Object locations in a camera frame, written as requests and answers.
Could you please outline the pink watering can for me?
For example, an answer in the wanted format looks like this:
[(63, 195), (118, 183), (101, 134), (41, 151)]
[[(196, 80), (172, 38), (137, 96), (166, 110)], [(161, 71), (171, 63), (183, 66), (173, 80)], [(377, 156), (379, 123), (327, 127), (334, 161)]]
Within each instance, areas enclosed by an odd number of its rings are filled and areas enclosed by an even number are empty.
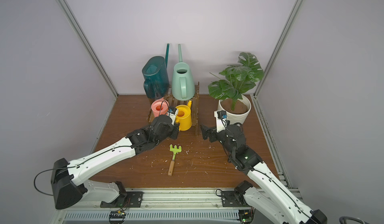
[(156, 100), (151, 104), (151, 110), (153, 112), (154, 117), (166, 115), (169, 110), (169, 103), (167, 100), (164, 99)]

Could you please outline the yellow watering can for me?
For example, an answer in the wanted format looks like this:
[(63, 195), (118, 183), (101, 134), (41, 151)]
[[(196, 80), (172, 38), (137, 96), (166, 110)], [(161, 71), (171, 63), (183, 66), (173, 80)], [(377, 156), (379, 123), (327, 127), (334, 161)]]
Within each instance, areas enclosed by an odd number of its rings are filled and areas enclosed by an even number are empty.
[(192, 127), (192, 101), (188, 101), (186, 105), (176, 106), (178, 114), (176, 120), (180, 124), (180, 131), (187, 131)]

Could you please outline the wooden slatted shelf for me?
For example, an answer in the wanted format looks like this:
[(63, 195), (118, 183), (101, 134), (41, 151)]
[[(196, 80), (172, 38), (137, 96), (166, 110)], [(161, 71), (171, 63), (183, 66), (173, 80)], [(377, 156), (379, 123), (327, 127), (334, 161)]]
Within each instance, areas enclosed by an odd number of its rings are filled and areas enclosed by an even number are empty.
[[(192, 127), (195, 128), (195, 135), (198, 136), (200, 134), (200, 127), (199, 127), (199, 91), (200, 91), (200, 83), (195, 85), (195, 94), (191, 98), (192, 105), (191, 105), (191, 118), (192, 118)], [(178, 105), (187, 105), (189, 101), (180, 101), (177, 100), (173, 94), (172, 94), (172, 85), (169, 85), (169, 90), (165, 94), (165, 96), (160, 99), (160, 104), (162, 100), (166, 100), (169, 103), (170, 107), (176, 107)]]

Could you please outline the dark teal watering can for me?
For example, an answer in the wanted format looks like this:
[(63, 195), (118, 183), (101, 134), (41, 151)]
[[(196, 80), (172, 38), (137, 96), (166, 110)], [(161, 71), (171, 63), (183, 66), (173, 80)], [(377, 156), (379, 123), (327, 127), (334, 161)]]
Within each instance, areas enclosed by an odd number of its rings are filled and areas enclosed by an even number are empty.
[(155, 56), (149, 59), (142, 69), (144, 76), (144, 89), (151, 100), (158, 100), (165, 96), (169, 90), (168, 56), (170, 44), (167, 44), (166, 55)]

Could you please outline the light green watering can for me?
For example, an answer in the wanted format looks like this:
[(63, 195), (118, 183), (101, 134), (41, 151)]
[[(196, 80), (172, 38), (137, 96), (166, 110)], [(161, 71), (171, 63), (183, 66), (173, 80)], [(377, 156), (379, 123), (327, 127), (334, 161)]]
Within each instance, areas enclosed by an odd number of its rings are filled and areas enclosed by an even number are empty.
[(195, 94), (195, 82), (190, 66), (183, 61), (182, 47), (178, 44), (179, 62), (174, 66), (172, 95), (179, 101), (187, 101)]

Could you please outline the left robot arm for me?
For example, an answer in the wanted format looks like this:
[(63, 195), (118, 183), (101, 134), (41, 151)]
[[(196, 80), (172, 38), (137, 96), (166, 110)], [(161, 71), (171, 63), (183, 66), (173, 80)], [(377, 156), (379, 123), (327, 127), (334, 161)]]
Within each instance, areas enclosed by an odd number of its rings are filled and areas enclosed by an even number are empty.
[(151, 124), (93, 154), (70, 162), (65, 158), (57, 160), (51, 176), (55, 208), (69, 208), (93, 194), (102, 202), (114, 202), (122, 196), (123, 185), (118, 182), (95, 184), (90, 178), (120, 161), (152, 150), (167, 138), (177, 139), (179, 127), (179, 121), (160, 115)]

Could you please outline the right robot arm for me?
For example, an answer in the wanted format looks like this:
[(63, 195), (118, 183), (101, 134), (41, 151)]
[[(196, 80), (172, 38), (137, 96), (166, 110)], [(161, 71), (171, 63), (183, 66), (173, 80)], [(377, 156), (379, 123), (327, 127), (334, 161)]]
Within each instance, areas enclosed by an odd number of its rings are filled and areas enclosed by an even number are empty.
[(320, 210), (312, 210), (300, 201), (272, 173), (263, 159), (246, 144), (239, 124), (226, 128), (201, 126), (203, 139), (219, 142), (228, 153), (229, 162), (247, 175), (262, 190), (260, 193), (248, 182), (238, 185), (240, 196), (274, 224), (326, 224), (328, 219)]

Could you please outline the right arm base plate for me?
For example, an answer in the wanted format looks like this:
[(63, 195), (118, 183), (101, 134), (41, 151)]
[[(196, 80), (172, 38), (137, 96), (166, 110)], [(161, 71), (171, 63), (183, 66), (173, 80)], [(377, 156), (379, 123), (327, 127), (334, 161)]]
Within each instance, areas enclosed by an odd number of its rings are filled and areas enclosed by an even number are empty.
[(243, 194), (237, 191), (220, 191), (220, 197), (222, 200), (223, 207), (249, 207), (249, 205), (245, 201)]

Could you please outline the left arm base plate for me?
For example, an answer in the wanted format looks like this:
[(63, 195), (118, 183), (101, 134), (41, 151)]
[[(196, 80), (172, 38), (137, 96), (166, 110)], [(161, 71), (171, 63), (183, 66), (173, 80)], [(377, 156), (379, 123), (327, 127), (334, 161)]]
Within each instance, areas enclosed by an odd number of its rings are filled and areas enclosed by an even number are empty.
[(101, 208), (140, 208), (144, 192), (126, 192), (120, 194), (111, 203), (101, 202)]

